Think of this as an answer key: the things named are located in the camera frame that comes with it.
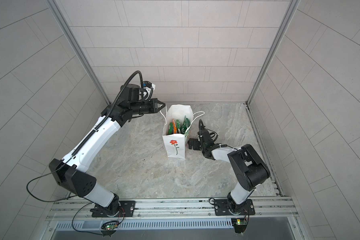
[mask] black mounting plate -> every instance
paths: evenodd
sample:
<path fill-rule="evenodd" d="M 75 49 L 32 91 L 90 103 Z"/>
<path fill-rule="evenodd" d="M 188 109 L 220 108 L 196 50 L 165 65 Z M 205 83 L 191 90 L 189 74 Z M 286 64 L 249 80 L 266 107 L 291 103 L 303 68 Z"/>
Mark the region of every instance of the black mounting plate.
<path fill-rule="evenodd" d="M 216 216 L 235 216 L 229 211 L 228 199 L 215 199 L 213 204 L 218 207 L 217 209 L 215 207 Z M 254 208 L 251 208 L 251 206 L 253 206 L 253 202 L 248 199 L 244 205 L 245 210 L 238 215 L 248 215 L 247 210 L 249 210 L 249 215 L 255 215 Z"/>
<path fill-rule="evenodd" d="M 132 217 L 133 212 L 135 210 L 135 201 L 119 201 L 120 202 L 120 207 L 122 207 L 124 209 L 125 212 L 125 217 Z M 100 214 L 97 212 L 92 212 L 92 217 L 108 217 L 105 214 Z"/>

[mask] wire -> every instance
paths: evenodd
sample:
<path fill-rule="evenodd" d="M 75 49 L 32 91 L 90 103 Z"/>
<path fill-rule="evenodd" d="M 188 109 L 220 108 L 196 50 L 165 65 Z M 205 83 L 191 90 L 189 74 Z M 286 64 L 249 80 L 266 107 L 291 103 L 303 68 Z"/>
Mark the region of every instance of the wire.
<path fill-rule="evenodd" d="M 84 206 L 82 206 L 78 211 L 77 211 L 77 213 L 73 216 L 73 218 L 72 218 L 72 228 L 75 230 L 75 231 L 77 231 L 77 232 L 86 232 L 86 233 L 92 233 L 92 234 L 95 234 L 95 235 L 100 235 L 100 236 L 103 236 L 104 237 L 104 235 L 103 234 L 98 234 L 98 233 L 94 233 L 94 232 L 87 232 L 87 231 L 79 231 L 79 230 L 77 230 L 74 226 L 73 226 L 73 220 L 75 219 L 75 217 L 76 217 L 76 215 L 80 212 L 80 210 L 81 209 L 83 209 L 85 206 L 88 206 L 89 204 L 92 204 L 93 202 L 90 202 L 90 203 L 88 203 L 88 204 L 86 204 L 86 205 L 84 205 Z"/>
<path fill-rule="evenodd" d="M 30 181 L 27 183 L 27 186 L 26 186 L 27 192 L 28 192 L 32 197 L 34 197 L 35 199 L 37 199 L 37 200 L 39 200 L 39 201 L 42 201 L 42 202 L 57 202 L 57 201 L 61 201 L 61 200 L 67 200 L 67 199 L 70 199 L 70 198 L 72 198 L 72 197 L 76 197 L 76 195 L 74 195 L 74 196 L 70 196 L 70 197 L 66 197 L 66 198 L 62 198 L 62 199 L 57 199 L 57 200 L 53 200 L 53 201 L 46 201 L 46 200 L 43 200 L 43 199 L 39 199 L 38 197 L 35 197 L 35 195 L 33 195 L 33 194 L 29 191 L 29 189 L 28 189 L 28 186 L 29 186 L 29 184 L 30 184 L 32 181 L 34 181 L 34 180 L 36 180 L 36 179 L 39 179 L 39 178 L 41 178 L 41 177 L 45 177 L 45 176 L 47 176 L 47 175 L 50 175 L 50 174 L 53 174 L 53 173 L 57 172 L 57 171 L 60 170 L 63 166 L 65 166 L 71 159 L 72 159 L 72 157 L 71 157 L 67 162 L 65 162 L 61 167 L 59 167 L 59 169 L 57 169 L 57 170 L 55 170 L 55 171 L 53 171 L 53 172 L 50 172 L 50 173 L 41 175 L 40 177 L 37 177 L 37 178 L 34 178 L 34 179 L 30 180 Z"/>

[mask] black cable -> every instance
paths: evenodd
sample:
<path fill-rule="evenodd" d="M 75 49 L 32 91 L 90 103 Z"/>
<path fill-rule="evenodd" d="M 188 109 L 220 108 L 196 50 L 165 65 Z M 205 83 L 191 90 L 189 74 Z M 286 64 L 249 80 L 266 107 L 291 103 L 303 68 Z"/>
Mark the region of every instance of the black cable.
<path fill-rule="evenodd" d="M 41 178 L 41 177 L 45 177 L 45 176 L 47 176 L 47 175 L 53 174 L 54 172 L 57 172 L 57 171 L 60 170 L 63 166 L 65 166 L 71 159 L 72 159 L 72 157 L 71 157 L 67 162 L 65 162 L 61 167 L 59 167 L 59 169 L 57 169 L 57 170 L 55 170 L 55 171 L 53 171 L 53 172 L 47 173 L 47 174 L 45 174 L 45 175 L 41 175 L 40 177 L 37 177 L 37 178 L 34 178 L 34 179 L 30 180 L 30 181 L 27 183 L 27 186 L 26 186 L 27 192 L 28 192 L 32 197 L 34 197 L 35 199 L 37 199 L 37 200 L 39 200 L 39 201 L 42 201 L 42 202 L 57 202 L 57 201 L 61 201 L 61 200 L 67 200 L 67 199 L 70 199 L 70 198 L 72 198 L 72 197 L 76 197 L 76 195 L 74 195 L 74 196 L 70 196 L 70 197 L 66 197 L 66 198 L 62 198 L 62 199 L 57 199 L 57 200 L 53 200 L 53 201 L 46 201 L 46 200 L 39 199 L 39 198 L 35 197 L 35 196 L 29 191 L 29 189 L 28 189 L 28 185 L 29 185 L 32 181 L 34 181 L 34 180 L 36 180 L 36 179 L 39 179 L 39 178 Z"/>
<path fill-rule="evenodd" d="M 129 82 L 133 79 L 134 76 L 136 76 L 137 74 L 139 74 L 139 77 L 140 77 L 140 84 L 141 84 L 141 87 L 143 88 L 143 76 L 141 74 L 140 71 L 135 71 L 132 75 L 129 76 L 129 78 L 125 81 L 124 85 L 121 86 L 121 89 L 119 91 L 119 93 L 117 94 L 115 100 L 113 101 L 110 109 L 108 110 L 107 112 L 107 115 L 103 118 L 103 120 L 101 120 L 101 122 L 99 124 L 96 125 L 96 127 L 94 129 L 91 130 L 91 132 L 89 132 L 89 134 L 80 142 L 80 144 L 77 146 L 77 148 L 72 152 L 72 156 L 75 156 L 79 150 L 81 149 L 81 147 L 84 146 L 84 144 L 91 138 L 91 136 L 97 132 L 97 130 L 101 127 L 101 125 L 103 125 L 106 120 L 109 118 L 109 116 L 111 115 L 113 109 L 115 108 L 116 106 L 116 103 L 118 102 L 120 96 L 121 96 L 121 93 L 124 91 L 125 87 L 129 84 Z"/>
<path fill-rule="evenodd" d="M 100 236 L 103 236 L 104 237 L 104 235 L 103 234 L 99 234 L 99 233 L 94 233 L 94 232 L 87 232 L 87 231 L 79 231 L 79 230 L 77 230 L 74 226 L 73 226 L 73 220 L 75 219 L 75 217 L 76 217 L 76 215 L 80 212 L 80 210 L 81 209 L 83 209 L 85 206 L 87 206 L 87 205 L 89 205 L 89 204 L 92 204 L 93 202 L 90 202 L 90 203 L 88 203 L 88 204 L 86 204 L 86 205 L 84 205 L 84 206 L 82 206 L 78 211 L 77 211 L 77 213 L 73 216 L 73 218 L 72 218 L 72 228 L 75 230 L 75 231 L 77 231 L 77 232 L 86 232 L 86 233 L 92 233 L 92 234 L 95 234 L 95 235 L 100 235 Z"/>

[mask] flower drawing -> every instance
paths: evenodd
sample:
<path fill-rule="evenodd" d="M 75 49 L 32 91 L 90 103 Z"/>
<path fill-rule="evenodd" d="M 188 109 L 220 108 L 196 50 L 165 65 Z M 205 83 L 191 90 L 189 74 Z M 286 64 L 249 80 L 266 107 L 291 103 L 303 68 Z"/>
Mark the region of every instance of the flower drawing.
<path fill-rule="evenodd" d="M 169 143 L 172 144 L 176 148 L 176 155 L 177 155 L 177 149 L 179 148 L 179 147 L 177 147 L 177 141 L 171 140 Z"/>

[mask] gray stone floor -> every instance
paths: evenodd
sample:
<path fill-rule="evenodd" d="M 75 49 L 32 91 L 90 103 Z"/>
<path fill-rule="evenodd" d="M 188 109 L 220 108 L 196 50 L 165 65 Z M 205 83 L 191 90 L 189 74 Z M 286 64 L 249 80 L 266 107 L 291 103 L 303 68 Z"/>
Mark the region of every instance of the gray stone floor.
<path fill-rule="evenodd" d="M 245 105 L 190 105 L 194 113 L 205 112 L 201 119 L 219 134 L 216 142 L 233 147 L 251 144 L 259 152 Z M 225 197 L 237 182 L 230 163 L 206 159 L 201 151 L 189 149 L 185 159 L 168 158 L 164 123 L 160 113 L 127 122 L 107 141 L 87 173 L 120 198 Z M 194 123 L 190 137 L 197 138 L 198 120 Z M 270 179 L 252 195 L 274 196 Z"/>

